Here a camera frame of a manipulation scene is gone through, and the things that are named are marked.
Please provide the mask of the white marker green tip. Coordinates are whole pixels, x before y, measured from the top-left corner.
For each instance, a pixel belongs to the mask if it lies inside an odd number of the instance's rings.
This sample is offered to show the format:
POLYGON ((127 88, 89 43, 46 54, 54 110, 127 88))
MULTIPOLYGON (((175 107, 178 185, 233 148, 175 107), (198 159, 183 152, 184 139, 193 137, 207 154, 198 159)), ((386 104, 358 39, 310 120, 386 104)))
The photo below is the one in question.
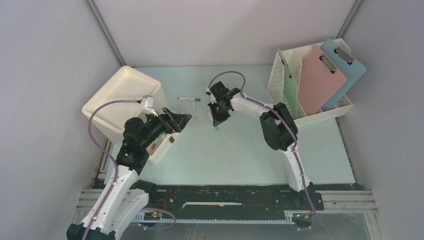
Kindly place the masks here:
POLYGON ((214 119, 213 119, 213 116, 212 116, 212 114, 208 111, 207 112, 207 114, 208 114, 208 117, 209 117, 209 119, 210 119, 210 121, 211 121, 211 123, 212 123, 212 126, 214 127, 214 129, 215 129, 215 131, 219 131, 220 129, 219 129, 219 127, 218 126, 215 126, 214 125, 214 119))

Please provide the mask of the white marker yellow cap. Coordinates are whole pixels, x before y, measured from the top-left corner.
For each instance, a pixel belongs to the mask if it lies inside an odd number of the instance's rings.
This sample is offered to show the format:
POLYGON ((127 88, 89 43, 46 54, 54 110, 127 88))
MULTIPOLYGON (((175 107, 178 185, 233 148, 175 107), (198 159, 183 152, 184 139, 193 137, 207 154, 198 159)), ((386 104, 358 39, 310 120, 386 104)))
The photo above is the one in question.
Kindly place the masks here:
POLYGON ((194 122, 198 122, 198 115, 197 115, 197 111, 196 111, 196 101, 192 101, 192 108, 193 108, 193 117, 194 117, 194 122))

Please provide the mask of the white drawer cabinet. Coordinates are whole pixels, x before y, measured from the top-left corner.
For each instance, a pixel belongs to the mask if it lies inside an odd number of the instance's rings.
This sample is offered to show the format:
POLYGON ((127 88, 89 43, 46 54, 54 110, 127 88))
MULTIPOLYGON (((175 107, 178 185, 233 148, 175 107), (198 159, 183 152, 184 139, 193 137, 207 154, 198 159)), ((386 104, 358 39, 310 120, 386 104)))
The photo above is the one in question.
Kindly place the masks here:
MULTIPOLYGON (((121 67, 82 107, 82 113, 89 119, 93 112, 105 103, 116 100, 141 100, 145 96, 153 97, 152 108, 162 114, 162 108, 169 107, 167 97, 161 83, 130 67, 121 67)), ((124 139, 125 122, 133 117, 147 120, 139 103, 113 103, 97 112, 92 120, 93 126, 99 129, 113 143, 114 158, 124 139)))

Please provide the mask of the green clipboard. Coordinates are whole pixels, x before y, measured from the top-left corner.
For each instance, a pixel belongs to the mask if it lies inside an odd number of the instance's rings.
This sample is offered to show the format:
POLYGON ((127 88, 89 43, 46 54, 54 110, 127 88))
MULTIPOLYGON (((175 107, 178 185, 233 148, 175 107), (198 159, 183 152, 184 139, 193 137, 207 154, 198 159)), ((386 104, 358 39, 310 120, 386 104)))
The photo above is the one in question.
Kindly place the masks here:
POLYGON ((299 61, 293 50, 278 50, 278 55, 284 67, 282 95, 293 119, 297 118, 299 61))

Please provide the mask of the pink clipboard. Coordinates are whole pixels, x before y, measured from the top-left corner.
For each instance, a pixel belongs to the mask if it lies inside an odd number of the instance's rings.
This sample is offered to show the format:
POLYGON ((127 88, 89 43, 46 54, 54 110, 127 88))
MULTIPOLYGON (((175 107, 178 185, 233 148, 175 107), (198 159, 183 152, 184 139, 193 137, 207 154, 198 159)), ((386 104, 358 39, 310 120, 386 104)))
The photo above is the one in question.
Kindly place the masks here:
POLYGON ((346 77, 317 45, 302 62, 298 102, 306 115, 314 115, 342 87, 346 77))

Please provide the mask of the blue clipboard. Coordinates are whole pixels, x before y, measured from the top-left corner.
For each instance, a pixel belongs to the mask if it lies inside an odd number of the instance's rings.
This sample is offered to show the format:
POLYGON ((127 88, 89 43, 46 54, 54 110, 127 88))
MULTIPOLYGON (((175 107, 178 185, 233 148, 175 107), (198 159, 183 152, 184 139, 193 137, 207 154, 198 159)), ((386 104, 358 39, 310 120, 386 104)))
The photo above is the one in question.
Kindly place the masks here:
POLYGON ((321 108, 322 111, 329 111, 342 100, 348 90, 364 75, 367 68, 353 57, 345 45, 338 44, 335 40, 327 39, 321 46, 321 50, 346 77, 346 82, 321 108))

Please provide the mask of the white marker brown tip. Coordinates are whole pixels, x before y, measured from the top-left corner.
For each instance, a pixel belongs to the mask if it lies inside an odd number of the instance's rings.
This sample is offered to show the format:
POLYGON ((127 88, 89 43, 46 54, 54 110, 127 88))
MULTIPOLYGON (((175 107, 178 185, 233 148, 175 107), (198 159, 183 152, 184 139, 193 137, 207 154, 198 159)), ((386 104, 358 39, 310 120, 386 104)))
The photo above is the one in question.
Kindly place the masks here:
POLYGON ((157 146, 157 142, 158 142, 158 139, 156 139, 156 140, 152 143, 152 145, 151 145, 151 149, 152 149, 152 150, 154 150, 154 149, 156 148, 156 146, 157 146))

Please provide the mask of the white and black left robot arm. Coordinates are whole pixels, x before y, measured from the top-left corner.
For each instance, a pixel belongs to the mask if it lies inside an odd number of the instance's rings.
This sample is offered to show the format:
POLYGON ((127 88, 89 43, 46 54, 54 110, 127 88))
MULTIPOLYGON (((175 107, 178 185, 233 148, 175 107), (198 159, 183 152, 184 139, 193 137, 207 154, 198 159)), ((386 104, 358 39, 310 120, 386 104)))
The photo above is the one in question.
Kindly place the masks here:
POLYGON ((138 179, 150 157, 148 147, 162 133, 181 133, 192 118, 166 107, 162 111, 147 121, 139 117, 126 121, 113 175, 90 212, 79 224, 69 226, 67 239, 118 240, 140 210, 156 206, 156 185, 138 179))

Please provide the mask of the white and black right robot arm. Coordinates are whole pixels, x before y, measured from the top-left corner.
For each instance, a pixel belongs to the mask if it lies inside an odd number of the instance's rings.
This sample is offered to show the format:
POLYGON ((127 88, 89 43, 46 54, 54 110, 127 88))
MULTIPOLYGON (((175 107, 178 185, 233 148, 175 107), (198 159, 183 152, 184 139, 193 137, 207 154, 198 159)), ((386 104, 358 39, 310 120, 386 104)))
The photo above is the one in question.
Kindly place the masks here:
POLYGON ((282 152, 286 157, 284 164, 288 184, 295 191, 290 196, 291 204, 297 209, 308 206, 311 196, 305 190, 311 181, 299 154, 298 128, 286 105, 282 102, 275 105, 261 102, 239 88, 228 89, 220 81, 206 88, 206 94, 211 97, 208 106, 214 127, 225 122, 231 116, 231 111, 259 119, 267 145, 272 150, 282 152))

